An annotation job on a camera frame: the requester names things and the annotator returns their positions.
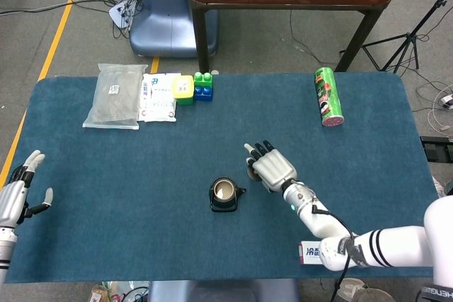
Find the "yellow-lidded green box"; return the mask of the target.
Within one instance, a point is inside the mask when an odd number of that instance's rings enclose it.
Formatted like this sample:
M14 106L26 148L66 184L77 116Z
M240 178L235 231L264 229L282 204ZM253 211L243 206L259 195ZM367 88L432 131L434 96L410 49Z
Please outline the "yellow-lidded green box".
M171 92L179 105L192 105L194 90L195 85L191 75L179 75L173 79Z

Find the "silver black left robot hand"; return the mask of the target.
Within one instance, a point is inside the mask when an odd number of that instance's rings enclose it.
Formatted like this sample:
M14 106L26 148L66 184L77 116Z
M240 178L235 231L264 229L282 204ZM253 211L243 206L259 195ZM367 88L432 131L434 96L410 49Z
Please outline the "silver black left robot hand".
M35 171L44 161L45 154L34 150L25 162L11 174L7 183L0 191L0 228L16 228L25 219L29 219L52 206L54 192L47 188L45 198L39 205L31 207L27 201L28 190L33 181Z

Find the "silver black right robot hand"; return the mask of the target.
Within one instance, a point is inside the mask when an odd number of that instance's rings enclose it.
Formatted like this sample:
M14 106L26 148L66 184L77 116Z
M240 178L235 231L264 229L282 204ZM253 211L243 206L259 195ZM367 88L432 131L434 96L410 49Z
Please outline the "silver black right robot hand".
M296 168L269 141L254 145L245 143L243 147L249 154L246 167L255 170L267 191L282 192L286 182L297 179Z

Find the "green chips can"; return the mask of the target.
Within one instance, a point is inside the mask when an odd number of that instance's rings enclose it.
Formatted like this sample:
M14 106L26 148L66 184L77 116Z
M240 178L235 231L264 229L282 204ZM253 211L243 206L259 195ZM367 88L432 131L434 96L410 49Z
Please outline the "green chips can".
M336 127L344 123L333 70L329 67L321 67L315 71L314 85L322 125Z

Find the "white grey sneaker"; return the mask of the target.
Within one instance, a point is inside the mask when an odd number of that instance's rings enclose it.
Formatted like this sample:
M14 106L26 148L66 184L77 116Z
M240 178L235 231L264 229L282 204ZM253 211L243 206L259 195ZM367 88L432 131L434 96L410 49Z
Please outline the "white grey sneaker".
M346 278L340 285L333 302L396 302L393 296L369 287L360 279Z
M442 184L435 177L432 177L432 180L434 182L438 197L445 197L447 194L445 193L445 189Z

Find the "blue toy block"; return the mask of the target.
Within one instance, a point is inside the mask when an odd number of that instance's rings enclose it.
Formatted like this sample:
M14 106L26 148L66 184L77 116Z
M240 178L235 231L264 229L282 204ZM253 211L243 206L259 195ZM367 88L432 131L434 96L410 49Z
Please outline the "blue toy block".
M195 86L194 99L199 101L212 101L213 90L210 86Z

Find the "grey plastic bag package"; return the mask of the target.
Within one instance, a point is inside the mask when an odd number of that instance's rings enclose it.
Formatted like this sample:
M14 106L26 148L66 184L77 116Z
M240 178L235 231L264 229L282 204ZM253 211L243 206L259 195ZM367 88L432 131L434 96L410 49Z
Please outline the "grey plastic bag package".
M140 93L146 64L99 64L93 104L84 128L138 130Z

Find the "white wipes packet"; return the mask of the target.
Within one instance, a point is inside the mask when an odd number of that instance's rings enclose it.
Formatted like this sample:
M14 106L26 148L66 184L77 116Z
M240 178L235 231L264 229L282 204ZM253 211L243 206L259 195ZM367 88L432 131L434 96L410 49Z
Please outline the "white wipes packet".
M175 122L176 99L172 85L179 73L144 74L142 79L139 122Z

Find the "black foot pedal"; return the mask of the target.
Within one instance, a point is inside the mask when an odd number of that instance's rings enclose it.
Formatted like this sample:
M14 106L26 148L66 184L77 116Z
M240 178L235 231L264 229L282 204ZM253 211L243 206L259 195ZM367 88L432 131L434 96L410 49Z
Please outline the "black foot pedal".
M421 136L420 142L428 162L453 163L453 138Z

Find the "clear plastic bag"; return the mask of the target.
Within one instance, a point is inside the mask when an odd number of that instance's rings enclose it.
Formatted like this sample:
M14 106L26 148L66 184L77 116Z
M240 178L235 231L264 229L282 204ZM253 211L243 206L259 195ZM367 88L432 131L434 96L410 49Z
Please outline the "clear plastic bag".
M88 302L147 302L149 281L102 281L91 289Z

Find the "white pink toothpaste box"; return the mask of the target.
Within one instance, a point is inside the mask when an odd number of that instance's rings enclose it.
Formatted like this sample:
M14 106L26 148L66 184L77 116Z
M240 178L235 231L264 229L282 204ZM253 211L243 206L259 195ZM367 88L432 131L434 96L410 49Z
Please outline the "white pink toothpaste box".
M320 241L303 240L298 243L300 265L322 265Z

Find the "blue grey robot torso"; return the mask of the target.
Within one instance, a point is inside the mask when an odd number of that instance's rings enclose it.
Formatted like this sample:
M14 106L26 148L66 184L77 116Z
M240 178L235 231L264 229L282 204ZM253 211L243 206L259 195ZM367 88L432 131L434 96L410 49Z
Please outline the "blue grey robot torso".
M300 302L296 279L152 281L148 302Z

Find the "black tripod stand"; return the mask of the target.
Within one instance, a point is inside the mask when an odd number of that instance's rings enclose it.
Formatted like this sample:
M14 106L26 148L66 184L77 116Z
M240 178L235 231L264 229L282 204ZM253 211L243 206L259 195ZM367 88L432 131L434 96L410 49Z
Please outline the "black tripod stand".
M408 64L410 64L411 61L413 60L415 62L416 69L419 69L418 48L417 48L418 31L428 22L428 20L432 17L436 10L440 9L446 4L447 0L436 0L429 9L429 11L420 19L420 21L414 27L414 29L412 29L412 31L396 35L393 37L388 37L383 40L365 43L360 46L360 49L366 54L366 56L371 61L372 65L377 71L392 70L396 74L397 71L403 66L404 57L406 56L409 47L411 47L412 54L408 58ZM369 48L377 45L382 45L384 43L393 42L396 40L402 40L402 43L396 49L396 51L390 56L386 63L383 66L379 66L376 59L372 56L371 52L369 51Z

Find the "black cup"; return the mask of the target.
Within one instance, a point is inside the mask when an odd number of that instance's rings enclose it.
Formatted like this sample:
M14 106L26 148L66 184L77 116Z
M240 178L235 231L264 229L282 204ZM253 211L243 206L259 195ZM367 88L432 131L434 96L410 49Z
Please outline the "black cup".
M238 207L238 199L246 193L246 188L239 187L231 178L217 178L211 184L208 195L210 209L213 212L234 212Z

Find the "green toy block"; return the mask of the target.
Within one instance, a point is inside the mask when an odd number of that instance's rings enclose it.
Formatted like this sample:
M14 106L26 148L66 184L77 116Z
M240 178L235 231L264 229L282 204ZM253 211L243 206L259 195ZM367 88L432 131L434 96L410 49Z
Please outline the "green toy block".
M194 76L194 85L199 87L212 87L213 76L210 72L202 73L200 71L195 72Z

